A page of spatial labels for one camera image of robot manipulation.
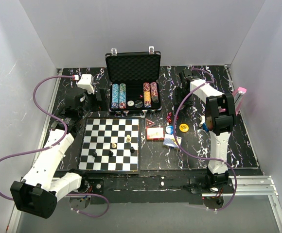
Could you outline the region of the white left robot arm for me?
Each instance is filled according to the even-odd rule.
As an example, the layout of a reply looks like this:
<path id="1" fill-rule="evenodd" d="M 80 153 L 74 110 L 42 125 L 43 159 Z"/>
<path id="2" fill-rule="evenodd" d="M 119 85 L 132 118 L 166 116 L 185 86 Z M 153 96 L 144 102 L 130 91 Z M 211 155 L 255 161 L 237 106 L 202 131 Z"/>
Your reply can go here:
<path id="1" fill-rule="evenodd" d="M 16 208 L 42 218 L 49 218 L 58 201 L 76 192 L 84 194 L 92 190 L 85 179 L 85 172 L 69 170 L 53 181 L 54 174 L 68 148 L 81 129 L 82 120 L 90 110 L 99 109 L 99 99 L 90 84 L 81 84 L 67 92 L 65 105 L 54 114 L 48 141 L 29 172 L 20 182 L 13 182 L 10 191 Z"/>

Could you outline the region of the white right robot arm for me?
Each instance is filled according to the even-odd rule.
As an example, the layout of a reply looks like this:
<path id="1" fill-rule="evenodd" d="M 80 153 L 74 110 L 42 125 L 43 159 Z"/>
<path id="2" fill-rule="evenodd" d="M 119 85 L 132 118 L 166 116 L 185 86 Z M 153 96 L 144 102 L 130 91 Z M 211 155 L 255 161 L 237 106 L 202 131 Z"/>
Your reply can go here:
<path id="1" fill-rule="evenodd" d="M 205 177 L 206 189 L 216 193 L 228 184 L 229 172 L 227 163 L 227 151 L 230 135 L 236 120 L 234 97 L 231 93 L 223 93 L 216 90 L 210 84 L 214 80 L 206 81 L 195 78 L 190 70 L 183 70 L 179 74 L 182 87 L 177 91 L 177 100 L 180 102 L 175 113 L 174 130 L 178 113 L 182 105 L 192 95 L 199 97 L 206 105 L 205 123 L 210 132 L 211 150 Z"/>

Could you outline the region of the black poker set case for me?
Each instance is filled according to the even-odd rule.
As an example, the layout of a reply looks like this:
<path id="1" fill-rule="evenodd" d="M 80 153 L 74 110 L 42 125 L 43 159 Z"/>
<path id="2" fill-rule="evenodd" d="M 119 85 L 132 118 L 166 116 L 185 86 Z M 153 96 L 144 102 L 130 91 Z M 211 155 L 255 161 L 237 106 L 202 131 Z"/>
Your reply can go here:
<path id="1" fill-rule="evenodd" d="M 157 113 L 161 110 L 161 98 L 159 88 L 161 53 L 156 51 L 153 46 L 148 51 L 143 52 L 117 52 L 112 49 L 110 53 L 105 54 L 106 68 L 110 80 L 110 102 L 109 111 L 115 114 L 134 114 L 134 113 Z M 145 108 L 143 96 L 143 84 L 156 82 L 158 85 L 159 102 L 151 101 L 151 108 Z M 111 109 L 112 85 L 126 84 L 126 108 Z M 127 102 L 141 100 L 143 106 L 136 108 L 134 105 L 129 107 Z"/>

